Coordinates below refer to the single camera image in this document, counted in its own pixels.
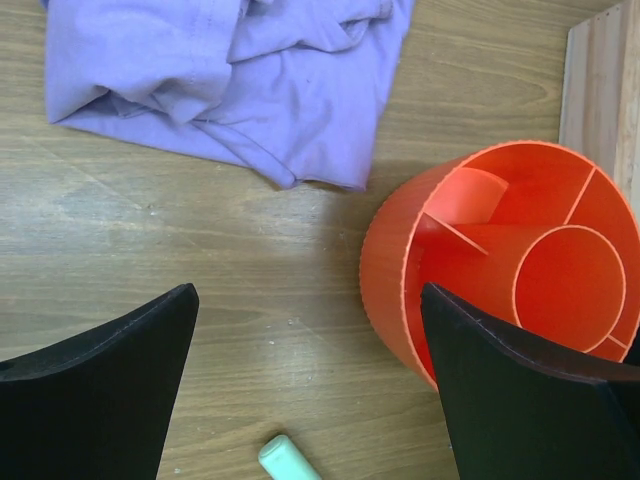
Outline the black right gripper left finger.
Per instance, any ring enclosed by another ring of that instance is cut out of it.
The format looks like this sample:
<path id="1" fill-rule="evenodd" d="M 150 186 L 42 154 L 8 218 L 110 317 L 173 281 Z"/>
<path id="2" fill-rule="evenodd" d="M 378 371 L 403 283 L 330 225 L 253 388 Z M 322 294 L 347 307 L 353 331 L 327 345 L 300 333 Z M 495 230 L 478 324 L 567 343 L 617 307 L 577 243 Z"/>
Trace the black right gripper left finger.
<path id="1" fill-rule="evenodd" d="M 154 479 L 199 298 L 183 284 L 1 364 L 4 479 Z"/>

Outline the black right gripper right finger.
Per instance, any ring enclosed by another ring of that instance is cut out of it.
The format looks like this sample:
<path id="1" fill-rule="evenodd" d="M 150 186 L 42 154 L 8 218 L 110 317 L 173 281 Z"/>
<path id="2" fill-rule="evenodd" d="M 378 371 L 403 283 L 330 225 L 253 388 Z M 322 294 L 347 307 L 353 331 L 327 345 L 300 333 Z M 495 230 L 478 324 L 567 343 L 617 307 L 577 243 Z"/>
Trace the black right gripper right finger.
<path id="1" fill-rule="evenodd" d="M 433 283 L 421 311 L 460 478 L 638 478 L 638 366 L 563 347 Z"/>

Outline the mint green highlighter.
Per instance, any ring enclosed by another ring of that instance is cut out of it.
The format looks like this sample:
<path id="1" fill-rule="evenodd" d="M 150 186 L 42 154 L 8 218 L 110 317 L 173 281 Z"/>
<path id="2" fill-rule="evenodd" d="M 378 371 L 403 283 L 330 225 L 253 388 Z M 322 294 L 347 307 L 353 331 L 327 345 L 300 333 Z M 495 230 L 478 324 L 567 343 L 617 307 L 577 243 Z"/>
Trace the mint green highlighter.
<path id="1" fill-rule="evenodd" d="M 258 461 L 273 480 L 320 480 L 321 476 L 290 438 L 280 434 L 259 451 Z"/>

